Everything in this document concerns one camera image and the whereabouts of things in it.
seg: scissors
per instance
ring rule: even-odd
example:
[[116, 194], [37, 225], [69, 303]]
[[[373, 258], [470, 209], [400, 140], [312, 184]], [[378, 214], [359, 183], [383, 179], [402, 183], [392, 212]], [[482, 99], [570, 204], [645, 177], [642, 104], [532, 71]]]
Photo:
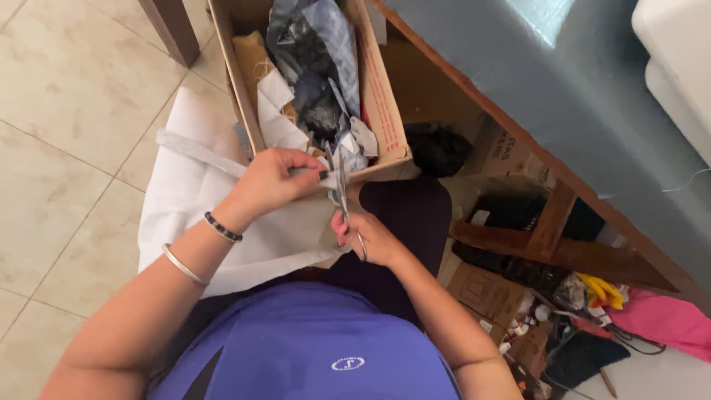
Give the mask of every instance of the scissors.
[[[329, 145], [329, 143], [325, 143], [324, 147], [326, 148], [326, 160], [328, 160], [328, 166], [331, 168], [331, 171], [333, 171], [333, 151], [331, 150], [331, 146]], [[352, 228], [353, 222], [351, 221], [351, 214], [348, 212], [348, 206], [346, 205], [346, 168], [343, 166], [343, 154], [339, 154], [338, 164], [338, 175], [336, 176], [335, 190], [336, 193], [334, 198], [338, 202], [338, 207], [341, 209], [341, 223], [348, 219], [348, 226]], [[361, 261], [365, 261], [368, 259], [368, 252], [365, 250], [365, 243], [363, 242], [363, 237], [358, 232], [356, 232], [355, 234], [358, 235], [358, 241], [360, 241], [360, 248], [363, 250], [363, 257], [361, 258]]]

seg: pink fabric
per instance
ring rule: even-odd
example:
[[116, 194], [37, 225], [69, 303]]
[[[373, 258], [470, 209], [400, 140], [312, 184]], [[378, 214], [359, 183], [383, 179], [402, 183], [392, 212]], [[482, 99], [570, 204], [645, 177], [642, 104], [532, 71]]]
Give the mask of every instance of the pink fabric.
[[628, 332], [711, 362], [711, 319], [690, 302], [630, 288], [624, 310], [605, 310]]

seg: purple t-shirt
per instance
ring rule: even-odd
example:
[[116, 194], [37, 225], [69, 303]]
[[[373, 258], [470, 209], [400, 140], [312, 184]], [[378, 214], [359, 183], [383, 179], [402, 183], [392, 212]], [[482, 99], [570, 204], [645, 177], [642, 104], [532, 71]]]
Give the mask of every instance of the purple t-shirt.
[[198, 375], [207, 400], [461, 398], [447, 363], [414, 325], [322, 283], [287, 283], [237, 301], [149, 398], [182, 399]]

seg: white logo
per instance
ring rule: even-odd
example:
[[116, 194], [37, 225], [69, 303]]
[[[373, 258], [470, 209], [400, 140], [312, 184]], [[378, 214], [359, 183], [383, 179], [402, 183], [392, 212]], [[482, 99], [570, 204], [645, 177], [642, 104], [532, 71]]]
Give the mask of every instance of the white logo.
[[348, 371], [359, 368], [363, 364], [365, 364], [365, 360], [360, 357], [348, 357], [337, 360], [331, 364], [331, 368], [336, 371]]

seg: woman's left hand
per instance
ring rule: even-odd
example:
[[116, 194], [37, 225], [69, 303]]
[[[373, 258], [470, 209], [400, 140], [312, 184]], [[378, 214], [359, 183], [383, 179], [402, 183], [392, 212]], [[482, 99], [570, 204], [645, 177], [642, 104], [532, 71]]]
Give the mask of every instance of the woman's left hand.
[[[310, 171], [291, 177], [291, 168]], [[301, 150], [267, 149], [257, 154], [213, 216], [227, 229], [242, 231], [260, 216], [311, 193], [326, 171], [325, 165]]]

